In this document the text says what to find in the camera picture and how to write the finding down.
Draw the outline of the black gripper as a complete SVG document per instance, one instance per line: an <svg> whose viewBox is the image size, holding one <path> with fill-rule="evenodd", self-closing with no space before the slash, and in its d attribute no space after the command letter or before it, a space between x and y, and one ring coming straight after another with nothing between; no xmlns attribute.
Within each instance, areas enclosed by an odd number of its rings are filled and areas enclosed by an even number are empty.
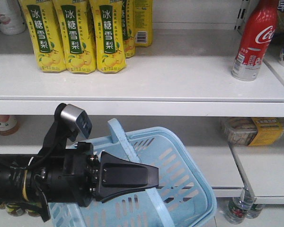
<svg viewBox="0 0 284 227"><path fill-rule="evenodd" d="M124 194L158 187L157 167L126 161L107 152L101 153L99 162L92 151L92 143L78 142L76 148L65 149L61 155L47 160L44 188L48 202L87 207L94 190L94 198L106 202ZM98 168L96 183L93 174Z"/></svg>

